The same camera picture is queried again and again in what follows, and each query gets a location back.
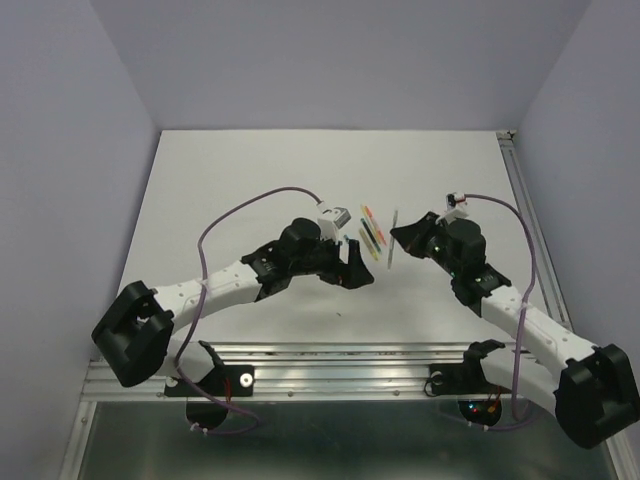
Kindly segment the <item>blue green pen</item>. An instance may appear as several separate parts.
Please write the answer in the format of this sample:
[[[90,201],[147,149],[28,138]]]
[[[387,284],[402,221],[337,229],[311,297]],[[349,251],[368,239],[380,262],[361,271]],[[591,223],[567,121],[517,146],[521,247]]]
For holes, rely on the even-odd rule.
[[[396,208],[394,208],[393,217],[392,217],[392,223],[391,223],[391,229],[390,229],[390,241],[389,241],[388,255],[387,255],[387,269],[388,270],[391,270],[391,268],[392,268],[394,248],[395,248],[395,243],[396,243],[395,237],[393,236],[391,231],[394,228],[396,228],[397,222],[398,222],[398,217],[399,217],[399,209],[396,207]]]

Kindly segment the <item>red pen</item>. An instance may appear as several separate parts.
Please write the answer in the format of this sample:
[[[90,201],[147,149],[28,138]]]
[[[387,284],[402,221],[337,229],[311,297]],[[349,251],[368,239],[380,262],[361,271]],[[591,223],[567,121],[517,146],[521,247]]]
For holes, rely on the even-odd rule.
[[[386,246],[386,245],[387,245],[387,242],[386,242],[386,239],[385,239],[385,237],[384,237],[384,234],[383,234],[383,232],[382,232],[382,230],[381,230],[381,228],[380,228],[379,224],[377,223],[377,221],[376,221],[376,219],[374,218],[374,216],[373,216],[373,215],[372,215],[368,210],[367,210],[367,212],[368,212],[368,213],[367,213],[367,216],[368,216],[368,218],[369,218],[369,220],[370,220],[371,224],[372,224],[372,225],[373,225],[373,227],[374,227],[374,230],[375,230],[375,232],[376,232],[376,235],[377,235],[377,237],[378,237],[379,241],[380,241],[383,245],[385,245],[385,246]]]

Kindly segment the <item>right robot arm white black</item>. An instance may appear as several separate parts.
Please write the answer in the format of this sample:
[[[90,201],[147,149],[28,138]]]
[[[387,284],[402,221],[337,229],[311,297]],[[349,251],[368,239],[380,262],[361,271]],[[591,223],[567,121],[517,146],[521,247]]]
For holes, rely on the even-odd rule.
[[[639,420],[639,392],[626,353],[599,347],[530,305],[486,260],[478,224],[434,212],[390,232],[409,255],[451,277],[456,299],[533,355],[518,360],[497,340],[473,342],[458,364],[434,364],[430,396],[486,393],[500,386],[552,414],[578,446],[590,449]]]

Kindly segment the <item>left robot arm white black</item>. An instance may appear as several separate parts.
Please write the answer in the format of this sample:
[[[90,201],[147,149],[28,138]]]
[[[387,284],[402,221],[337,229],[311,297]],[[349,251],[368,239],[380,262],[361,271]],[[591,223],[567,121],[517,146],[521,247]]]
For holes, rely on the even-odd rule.
[[[340,243],[316,222],[297,218],[276,240],[207,275],[169,286],[126,285],[94,328],[91,338],[123,387],[156,374],[186,373],[199,393],[215,392],[223,371],[196,342],[183,347],[174,335],[221,310],[256,303],[289,287],[298,276],[354,290],[373,284],[356,240],[341,259]]]

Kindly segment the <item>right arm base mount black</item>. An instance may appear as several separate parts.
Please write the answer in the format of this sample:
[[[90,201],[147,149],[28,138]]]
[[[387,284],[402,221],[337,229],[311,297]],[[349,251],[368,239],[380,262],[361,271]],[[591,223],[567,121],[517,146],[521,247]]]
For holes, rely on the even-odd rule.
[[[484,430],[501,431],[501,396],[511,393],[511,376],[505,384],[492,383],[484,372],[481,361],[494,360],[498,353],[509,353],[506,345],[497,340],[473,342],[463,353],[459,363],[435,363],[428,366],[423,391],[427,397],[445,395],[483,395],[480,400],[459,400],[458,408],[463,419],[471,426]]]

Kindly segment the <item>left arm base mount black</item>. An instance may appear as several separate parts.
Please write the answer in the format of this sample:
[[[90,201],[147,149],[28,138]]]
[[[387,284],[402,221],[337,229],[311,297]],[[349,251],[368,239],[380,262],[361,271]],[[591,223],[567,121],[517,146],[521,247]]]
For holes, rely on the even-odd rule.
[[[252,365],[226,366],[211,344],[205,341],[199,341],[198,344],[195,352],[201,350],[206,356],[201,357],[196,365],[208,367],[206,375],[199,382],[168,377],[165,379],[164,395],[168,398],[198,397],[208,400],[207,403],[187,403],[185,407],[190,430],[204,436],[239,435],[256,429],[260,425],[259,417],[232,402],[234,396],[248,398],[253,395],[255,368]],[[252,423],[227,430],[222,425],[230,413],[250,418]]]

